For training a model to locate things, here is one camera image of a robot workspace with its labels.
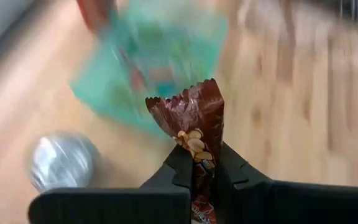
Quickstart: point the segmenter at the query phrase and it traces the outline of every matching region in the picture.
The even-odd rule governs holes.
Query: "wood grain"
[[[298,1],[200,1],[229,29],[216,79],[224,140],[269,177],[358,186],[358,30]],[[96,116],[68,82],[97,40],[74,0],[52,1],[0,61],[0,224],[25,223],[36,140],[88,136],[104,156],[92,183],[137,187],[172,141]]]

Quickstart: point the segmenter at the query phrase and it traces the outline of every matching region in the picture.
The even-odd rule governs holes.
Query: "wooden floor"
[[[297,1],[202,4],[229,18],[216,72],[224,140],[271,178],[358,186],[357,27]],[[1,59],[0,224],[26,221],[38,194],[29,155],[44,134],[88,136],[104,156],[98,187],[139,186],[173,147],[74,97],[68,82],[96,43],[74,0],[51,1]]]

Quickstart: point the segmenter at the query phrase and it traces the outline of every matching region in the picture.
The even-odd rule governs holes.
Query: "brown wrapper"
[[[165,133],[193,157],[193,218],[201,223],[216,223],[209,186],[219,164],[224,109],[216,81],[205,80],[172,98],[147,98],[146,105]]]

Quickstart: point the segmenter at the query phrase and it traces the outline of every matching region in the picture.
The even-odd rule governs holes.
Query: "teal plastic bag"
[[[189,1],[131,0],[112,21],[71,88],[98,114],[161,133],[145,98],[212,78],[226,20]]]

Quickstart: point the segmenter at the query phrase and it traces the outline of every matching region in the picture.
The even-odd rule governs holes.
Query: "silver ball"
[[[96,147],[81,134],[55,133],[41,137],[32,155],[32,184],[40,192],[59,187],[86,187],[97,157]]]

